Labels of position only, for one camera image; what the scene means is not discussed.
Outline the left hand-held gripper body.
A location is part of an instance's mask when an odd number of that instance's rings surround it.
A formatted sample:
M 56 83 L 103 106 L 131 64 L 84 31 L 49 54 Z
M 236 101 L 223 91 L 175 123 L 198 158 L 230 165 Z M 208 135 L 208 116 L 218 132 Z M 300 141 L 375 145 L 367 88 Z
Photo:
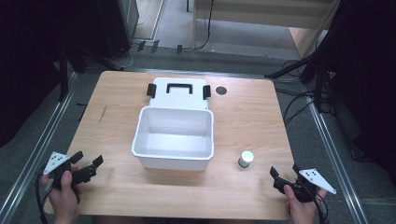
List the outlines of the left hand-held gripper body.
M 97 168 L 94 168 L 92 164 L 73 171 L 73 164 L 70 161 L 71 157 L 55 151 L 52 152 L 49 157 L 49 161 L 43 170 L 43 175 L 47 175 L 49 177 L 47 189 L 60 189 L 61 178 L 65 171 L 70 171 L 72 173 L 73 187 L 81 183 L 87 183 L 93 176 L 96 176 Z

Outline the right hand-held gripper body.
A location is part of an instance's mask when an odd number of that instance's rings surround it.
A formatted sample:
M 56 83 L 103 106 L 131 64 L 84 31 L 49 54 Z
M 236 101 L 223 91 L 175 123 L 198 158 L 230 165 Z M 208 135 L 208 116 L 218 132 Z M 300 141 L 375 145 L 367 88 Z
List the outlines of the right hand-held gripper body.
M 292 188 L 297 200 L 301 203 L 313 202 L 318 189 L 326 189 L 331 194 L 337 193 L 336 189 L 315 168 L 302 169 L 294 183 L 279 177 L 274 180 L 273 187 L 285 194 L 286 185 Z

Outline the person's right hand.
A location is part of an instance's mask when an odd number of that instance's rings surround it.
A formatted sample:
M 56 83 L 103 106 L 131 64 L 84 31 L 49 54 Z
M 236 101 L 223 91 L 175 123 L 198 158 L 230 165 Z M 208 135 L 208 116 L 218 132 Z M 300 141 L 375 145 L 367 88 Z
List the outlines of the person's right hand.
M 326 197 L 328 191 L 320 189 L 313 202 L 301 203 L 297 200 L 294 191 L 288 185 L 284 187 L 287 197 L 286 206 L 290 213 L 290 224 L 314 224 L 318 208 L 322 200 Z

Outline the person's left hand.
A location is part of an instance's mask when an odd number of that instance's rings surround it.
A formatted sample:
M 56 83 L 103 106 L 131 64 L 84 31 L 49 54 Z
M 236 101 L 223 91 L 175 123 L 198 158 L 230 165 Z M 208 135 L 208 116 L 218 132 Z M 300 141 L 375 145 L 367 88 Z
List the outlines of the person's left hand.
M 73 176 L 65 171 L 61 178 L 61 189 L 49 193 L 49 202 L 54 211 L 53 224 L 77 224 L 79 211 L 76 194 L 82 193 L 79 185 L 72 186 Z

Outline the small white bottle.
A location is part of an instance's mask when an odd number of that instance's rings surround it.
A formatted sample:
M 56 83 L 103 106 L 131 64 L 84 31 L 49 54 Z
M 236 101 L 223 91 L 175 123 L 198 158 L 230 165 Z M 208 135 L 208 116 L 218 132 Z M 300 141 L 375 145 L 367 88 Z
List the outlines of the small white bottle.
M 254 161 L 254 154 L 251 151 L 245 150 L 241 153 L 240 158 L 238 159 L 238 164 L 242 168 L 247 168 Z

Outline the white plastic box with lid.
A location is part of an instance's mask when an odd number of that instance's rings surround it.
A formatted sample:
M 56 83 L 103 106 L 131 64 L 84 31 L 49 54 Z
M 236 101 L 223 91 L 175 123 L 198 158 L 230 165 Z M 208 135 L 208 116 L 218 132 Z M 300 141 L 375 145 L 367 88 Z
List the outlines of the white plastic box with lid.
M 156 77 L 148 84 L 131 151 L 146 168 L 202 172 L 214 156 L 211 87 L 200 78 Z

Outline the black metal stand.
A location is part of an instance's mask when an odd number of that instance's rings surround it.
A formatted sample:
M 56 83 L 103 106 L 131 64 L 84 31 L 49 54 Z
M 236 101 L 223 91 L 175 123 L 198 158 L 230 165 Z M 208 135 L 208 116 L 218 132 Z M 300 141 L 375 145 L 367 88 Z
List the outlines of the black metal stand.
M 123 70 L 120 65 L 111 63 L 105 58 L 95 54 L 92 50 L 87 49 L 76 42 L 64 41 L 59 49 L 59 73 L 61 87 L 59 102 L 63 101 L 66 98 L 66 94 L 69 93 L 67 63 L 71 63 L 72 67 L 78 72 L 84 73 L 86 70 L 86 64 L 84 63 L 81 55 L 86 55 L 91 59 L 94 59 L 110 71 Z

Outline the black tripod stand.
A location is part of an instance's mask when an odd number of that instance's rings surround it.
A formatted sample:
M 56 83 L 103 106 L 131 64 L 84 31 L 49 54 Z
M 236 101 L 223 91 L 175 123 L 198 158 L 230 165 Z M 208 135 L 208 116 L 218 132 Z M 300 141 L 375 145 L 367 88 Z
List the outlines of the black tripod stand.
M 293 63 L 285 68 L 265 75 L 266 78 L 276 79 L 286 75 L 287 73 L 297 70 L 304 65 L 304 71 L 300 74 L 300 81 L 308 85 L 315 80 L 314 87 L 314 106 L 319 113 L 331 112 L 331 109 L 324 107 L 325 101 L 325 79 L 329 76 L 329 67 L 332 60 L 332 51 L 323 47 L 317 48 L 310 55 L 304 57 L 300 61 Z

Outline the dark curtain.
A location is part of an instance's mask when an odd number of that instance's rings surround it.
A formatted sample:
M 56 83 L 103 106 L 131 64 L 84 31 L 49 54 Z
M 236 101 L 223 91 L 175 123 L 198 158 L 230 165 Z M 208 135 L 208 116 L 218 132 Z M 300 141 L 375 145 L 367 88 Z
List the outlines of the dark curtain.
M 359 128 L 351 141 L 396 184 L 396 0 L 341 0 L 328 37 L 332 86 Z
M 0 0 L 0 147 L 60 83 L 54 63 L 89 0 Z

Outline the dark cabinet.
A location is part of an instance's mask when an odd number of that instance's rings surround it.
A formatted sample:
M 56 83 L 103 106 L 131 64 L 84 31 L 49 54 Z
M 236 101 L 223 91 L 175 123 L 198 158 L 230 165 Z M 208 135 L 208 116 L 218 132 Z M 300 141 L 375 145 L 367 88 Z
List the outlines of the dark cabinet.
M 117 59 L 132 46 L 136 0 L 76 0 L 70 38 L 96 55 Z

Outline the aluminium floor rail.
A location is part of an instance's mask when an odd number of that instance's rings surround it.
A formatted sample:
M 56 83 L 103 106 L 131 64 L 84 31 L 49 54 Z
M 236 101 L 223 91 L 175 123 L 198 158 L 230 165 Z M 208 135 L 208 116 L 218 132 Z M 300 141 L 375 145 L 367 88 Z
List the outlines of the aluminium floor rail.
M 312 99 L 307 98 L 306 101 L 309 103 L 311 115 L 316 123 L 319 135 L 326 148 L 326 153 L 328 154 L 335 176 L 340 185 L 340 189 L 342 191 L 344 199 L 346 200 L 347 207 L 350 214 L 352 215 L 355 224 L 369 224 L 367 216 L 361 205 L 361 200 L 339 156 L 337 147 L 332 139 L 331 133 L 327 127 L 323 116 L 319 114 L 318 110 L 314 106 L 314 101 Z
M 70 91 L 65 95 L 62 101 L 56 102 L 53 110 L 51 111 L 50 117 L 46 122 L 45 127 L 40 132 L 40 135 L 37 137 L 37 140 L 28 147 L 28 157 L 21 165 L 21 171 L 10 186 L 3 203 L 0 204 L 0 224 L 9 224 L 15 214 L 24 193 L 32 179 L 35 177 L 35 171 L 47 151 L 50 140 L 63 118 L 67 107 L 69 106 L 71 98 L 75 92 L 77 82 L 78 74 L 73 72 L 70 75 L 70 80 L 67 81 L 67 84 L 70 86 Z

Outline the light wooden furniture frame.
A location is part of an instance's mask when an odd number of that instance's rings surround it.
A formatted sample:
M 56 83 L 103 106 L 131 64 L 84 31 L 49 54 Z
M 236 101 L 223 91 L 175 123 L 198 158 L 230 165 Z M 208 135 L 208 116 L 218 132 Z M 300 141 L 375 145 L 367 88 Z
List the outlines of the light wooden furniture frame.
M 283 26 L 299 55 L 306 57 L 323 30 L 328 29 L 341 0 L 191 0 L 193 7 L 192 45 L 196 20 L 232 21 Z

